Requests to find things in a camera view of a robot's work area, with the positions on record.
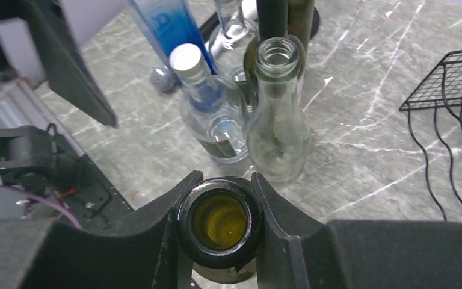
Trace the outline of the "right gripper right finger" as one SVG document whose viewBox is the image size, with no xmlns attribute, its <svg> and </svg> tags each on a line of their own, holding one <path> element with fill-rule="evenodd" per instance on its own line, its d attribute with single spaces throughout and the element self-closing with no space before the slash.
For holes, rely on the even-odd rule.
<svg viewBox="0 0 462 289">
<path fill-rule="evenodd" d="M 320 223 L 251 177 L 264 211 L 259 288 L 462 288 L 462 224 Z"/>
</svg>

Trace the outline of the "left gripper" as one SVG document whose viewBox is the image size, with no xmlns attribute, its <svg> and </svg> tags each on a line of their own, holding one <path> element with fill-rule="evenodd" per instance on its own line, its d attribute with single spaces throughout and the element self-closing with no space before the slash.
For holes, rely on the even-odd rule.
<svg viewBox="0 0 462 289">
<path fill-rule="evenodd" d="M 58 1 L 0 1 L 0 85 L 19 78 L 32 87 L 47 78 L 50 89 L 76 108 L 118 127 Z"/>
</svg>

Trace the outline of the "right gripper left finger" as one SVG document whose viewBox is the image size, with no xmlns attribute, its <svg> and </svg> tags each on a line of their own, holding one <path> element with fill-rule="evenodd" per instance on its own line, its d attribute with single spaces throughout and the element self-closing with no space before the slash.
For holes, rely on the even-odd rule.
<svg viewBox="0 0 462 289">
<path fill-rule="evenodd" d="M 170 191 L 95 231 L 55 219 L 0 220 L 0 288 L 191 288 L 193 265 L 176 238 L 176 212 L 203 180 Z"/>
</svg>

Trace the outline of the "dark green wine bottle front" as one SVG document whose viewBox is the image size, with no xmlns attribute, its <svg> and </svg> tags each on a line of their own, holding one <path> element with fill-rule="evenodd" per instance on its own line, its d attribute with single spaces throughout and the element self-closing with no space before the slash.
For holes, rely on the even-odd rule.
<svg viewBox="0 0 462 289">
<path fill-rule="evenodd" d="M 199 182 L 183 197 L 176 221 L 179 244 L 200 276 L 237 284 L 256 275 L 264 220 L 249 180 L 225 176 Z"/>
</svg>

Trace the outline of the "clear glass bottle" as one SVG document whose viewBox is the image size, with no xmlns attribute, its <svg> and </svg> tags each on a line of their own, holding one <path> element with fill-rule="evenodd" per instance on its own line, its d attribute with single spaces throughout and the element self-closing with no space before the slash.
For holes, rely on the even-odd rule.
<svg viewBox="0 0 462 289">
<path fill-rule="evenodd" d="M 311 132 L 298 103 L 300 70 L 291 39 L 273 37 L 259 45 L 254 64 L 259 102 L 247 146 L 256 171 L 272 182 L 296 178 L 309 156 Z"/>
</svg>

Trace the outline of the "clear round bottle front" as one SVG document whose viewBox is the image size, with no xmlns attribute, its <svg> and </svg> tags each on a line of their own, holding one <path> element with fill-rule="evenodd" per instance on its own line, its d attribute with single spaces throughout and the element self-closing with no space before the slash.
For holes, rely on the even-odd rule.
<svg viewBox="0 0 462 289">
<path fill-rule="evenodd" d="M 175 47 L 169 64 L 182 85 L 180 115 L 194 138 L 216 161 L 232 164 L 245 159 L 248 114 L 238 85 L 212 74 L 202 51 L 192 43 Z"/>
</svg>

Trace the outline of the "dark wine bottle black neck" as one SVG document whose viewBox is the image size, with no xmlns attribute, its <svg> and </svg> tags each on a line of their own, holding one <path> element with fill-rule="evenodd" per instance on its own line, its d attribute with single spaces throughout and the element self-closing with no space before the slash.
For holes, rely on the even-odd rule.
<svg viewBox="0 0 462 289">
<path fill-rule="evenodd" d="M 288 1 L 283 0 L 258 0 L 256 1 L 257 17 L 259 23 L 259 35 L 254 38 L 244 54 L 244 72 L 248 85 L 247 104 L 255 109 L 258 105 L 257 78 L 254 74 L 254 64 L 258 46 L 272 37 L 284 37 L 292 40 L 297 48 L 300 59 L 300 71 L 297 79 L 297 99 L 301 98 L 304 83 L 305 57 L 306 52 L 300 40 L 288 34 Z"/>
</svg>

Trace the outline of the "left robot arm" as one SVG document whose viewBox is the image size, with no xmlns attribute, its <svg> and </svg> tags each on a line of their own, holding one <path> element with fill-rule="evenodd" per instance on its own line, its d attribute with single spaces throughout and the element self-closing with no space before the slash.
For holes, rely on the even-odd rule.
<svg viewBox="0 0 462 289">
<path fill-rule="evenodd" d="M 103 125 L 117 118 L 80 54 L 57 1 L 0 1 L 0 20 L 26 22 L 53 92 Z M 0 85 L 18 74 L 0 45 Z M 72 211 L 90 227 L 101 227 L 132 212 L 90 157 L 79 151 L 60 126 L 48 123 L 0 129 L 0 177 L 42 195 L 52 188 L 68 192 Z"/>
</svg>

